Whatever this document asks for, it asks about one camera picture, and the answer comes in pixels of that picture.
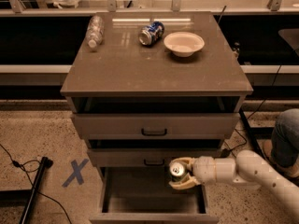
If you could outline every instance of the person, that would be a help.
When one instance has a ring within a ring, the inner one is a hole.
[[[299,109],[283,111],[276,120],[271,140],[263,143],[263,154],[286,178],[299,180]]]

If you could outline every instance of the bowl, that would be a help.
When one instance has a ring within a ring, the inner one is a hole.
[[[202,37],[193,33],[177,32],[164,39],[165,46],[179,57],[189,57],[202,49],[205,42]]]

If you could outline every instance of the jeans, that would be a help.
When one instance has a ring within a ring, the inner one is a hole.
[[[282,112],[272,133],[271,157],[281,167],[296,163],[299,153],[299,109]]]

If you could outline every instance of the blue can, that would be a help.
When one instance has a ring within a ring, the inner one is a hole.
[[[150,46],[159,40],[164,33],[164,25],[155,21],[151,25],[145,26],[139,32],[139,41],[144,46]]]

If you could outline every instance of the black drawer handle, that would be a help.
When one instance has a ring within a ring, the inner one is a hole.
[[[149,161],[147,161],[147,160],[143,160],[143,163],[144,163],[144,165],[146,165],[146,166],[152,166],[152,167],[158,167],[158,166],[164,166],[165,165],[165,160],[162,160],[162,162],[161,163],[150,163]]]
[[[167,129],[164,129],[162,132],[147,132],[144,129],[141,129],[141,133],[144,136],[166,136],[167,135]]]

